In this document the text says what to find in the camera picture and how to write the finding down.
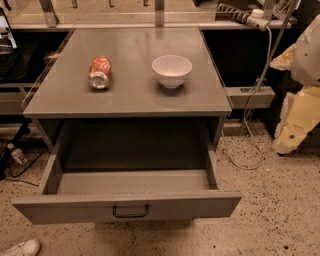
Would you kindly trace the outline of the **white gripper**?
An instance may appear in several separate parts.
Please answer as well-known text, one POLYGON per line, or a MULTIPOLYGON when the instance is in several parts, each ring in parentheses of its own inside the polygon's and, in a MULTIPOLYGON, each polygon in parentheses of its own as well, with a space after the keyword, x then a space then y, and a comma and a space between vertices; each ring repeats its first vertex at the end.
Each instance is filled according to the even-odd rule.
MULTIPOLYGON (((270 62, 270 67, 290 71, 296 44, 270 62)), ((298 93, 288 92, 283 100, 273 148, 276 153, 296 150, 308 133, 320 123, 320 88, 304 86, 298 93)))

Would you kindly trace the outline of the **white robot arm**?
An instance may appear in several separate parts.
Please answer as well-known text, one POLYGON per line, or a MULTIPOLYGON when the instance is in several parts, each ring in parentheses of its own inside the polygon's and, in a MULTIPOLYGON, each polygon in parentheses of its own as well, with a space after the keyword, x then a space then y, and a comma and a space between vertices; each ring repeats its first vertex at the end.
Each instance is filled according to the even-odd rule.
POLYGON ((270 66, 290 71, 292 79, 302 85, 296 94, 286 94, 274 134, 274 150, 289 154, 320 123, 320 15, 270 66))

